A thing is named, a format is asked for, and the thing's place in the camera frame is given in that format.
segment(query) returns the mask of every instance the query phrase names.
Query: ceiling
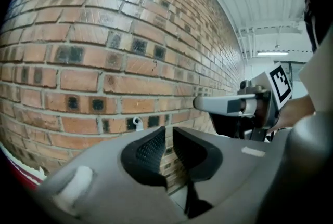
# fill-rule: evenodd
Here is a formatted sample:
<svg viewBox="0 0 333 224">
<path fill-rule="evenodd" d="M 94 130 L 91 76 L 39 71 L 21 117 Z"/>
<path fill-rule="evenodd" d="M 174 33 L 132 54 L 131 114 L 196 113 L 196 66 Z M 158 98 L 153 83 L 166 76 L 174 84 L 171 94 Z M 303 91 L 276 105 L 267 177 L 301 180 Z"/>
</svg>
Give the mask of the ceiling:
<svg viewBox="0 0 333 224">
<path fill-rule="evenodd" d="M 218 0 L 245 60 L 258 51 L 288 51 L 274 60 L 307 62 L 311 44 L 303 21 L 304 0 Z"/>
</svg>

